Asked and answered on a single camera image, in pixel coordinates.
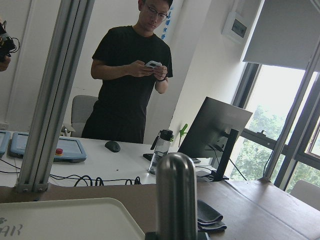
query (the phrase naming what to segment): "gray window shade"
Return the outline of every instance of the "gray window shade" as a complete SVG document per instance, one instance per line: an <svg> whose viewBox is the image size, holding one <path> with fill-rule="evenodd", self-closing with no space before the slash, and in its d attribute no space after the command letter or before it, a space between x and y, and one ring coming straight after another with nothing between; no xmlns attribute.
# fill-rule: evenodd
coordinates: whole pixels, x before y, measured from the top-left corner
<svg viewBox="0 0 320 240"><path fill-rule="evenodd" d="M310 0L265 0L243 61L304 70L319 37L320 13Z"/></svg>

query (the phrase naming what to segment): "beige tray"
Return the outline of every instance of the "beige tray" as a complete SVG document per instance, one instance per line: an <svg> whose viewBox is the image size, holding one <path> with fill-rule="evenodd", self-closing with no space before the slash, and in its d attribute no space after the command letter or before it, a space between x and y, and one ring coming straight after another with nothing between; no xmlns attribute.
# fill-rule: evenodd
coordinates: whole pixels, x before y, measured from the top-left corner
<svg viewBox="0 0 320 240"><path fill-rule="evenodd" d="M123 204L113 198L0 204L2 240L144 240Z"/></svg>

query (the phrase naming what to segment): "brown table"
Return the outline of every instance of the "brown table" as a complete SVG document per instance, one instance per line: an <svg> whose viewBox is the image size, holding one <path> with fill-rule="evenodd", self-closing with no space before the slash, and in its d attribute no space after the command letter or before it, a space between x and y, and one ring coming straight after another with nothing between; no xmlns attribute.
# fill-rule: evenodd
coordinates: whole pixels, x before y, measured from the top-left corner
<svg viewBox="0 0 320 240"><path fill-rule="evenodd" d="M156 230L156 185L61 187L47 192L16 193L0 187L0 203L66 199L114 198L123 203L147 232ZM219 240L316 240L320 238L320 211L260 179L254 181L199 182L197 198L223 215L224 232L211 233Z"/></svg>

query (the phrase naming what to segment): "eyeglasses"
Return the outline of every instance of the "eyeglasses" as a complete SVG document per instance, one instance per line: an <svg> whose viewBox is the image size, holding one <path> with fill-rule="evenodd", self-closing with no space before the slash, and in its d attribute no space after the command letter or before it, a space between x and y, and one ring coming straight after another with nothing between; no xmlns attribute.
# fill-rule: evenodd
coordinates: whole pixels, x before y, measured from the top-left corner
<svg viewBox="0 0 320 240"><path fill-rule="evenodd" d="M158 19L163 22L164 20L167 19L167 15L165 15L164 13L159 13L157 12L157 10L155 10L153 7L150 7L150 6L147 6L148 7L148 10L149 10L149 13L153 16L158 16Z"/></svg>

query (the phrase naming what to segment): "blue plastic case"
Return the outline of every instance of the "blue plastic case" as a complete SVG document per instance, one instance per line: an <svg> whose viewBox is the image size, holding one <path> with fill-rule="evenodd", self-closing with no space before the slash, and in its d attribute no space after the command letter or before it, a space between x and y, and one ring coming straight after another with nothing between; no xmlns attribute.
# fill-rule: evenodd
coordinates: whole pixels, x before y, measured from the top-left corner
<svg viewBox="0 0 320 240"><path fill-rule="evenodd" d="M29 134L26 132L14 132L12 135L9 154L22 158L25 154ZM62 149L62 155L55 155L54 162L79 163L87 159L87 154L79 139L59 137L57 149Z"/></svg>
<svg viewBox="0 0 320 240"><path fill-rule="evenodd" d="M11 133L9 131L0 130L0 158L5 154Z"/></svg>

